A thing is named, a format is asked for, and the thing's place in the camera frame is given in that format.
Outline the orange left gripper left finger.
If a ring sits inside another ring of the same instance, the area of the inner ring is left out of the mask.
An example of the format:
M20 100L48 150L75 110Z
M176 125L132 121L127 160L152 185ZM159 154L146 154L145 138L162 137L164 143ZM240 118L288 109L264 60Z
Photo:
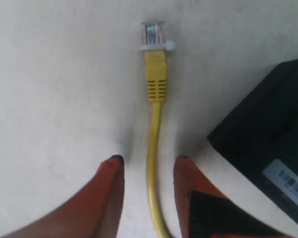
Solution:
M103 161L93 178L64 204L7 238L115 238L125 191L124 159Z

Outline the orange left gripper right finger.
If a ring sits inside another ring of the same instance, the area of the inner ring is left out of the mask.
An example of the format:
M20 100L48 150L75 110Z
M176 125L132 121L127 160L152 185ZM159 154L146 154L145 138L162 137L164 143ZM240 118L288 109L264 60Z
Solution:
M243 211L186 156L174 164L176 208L184 238L285 238Z

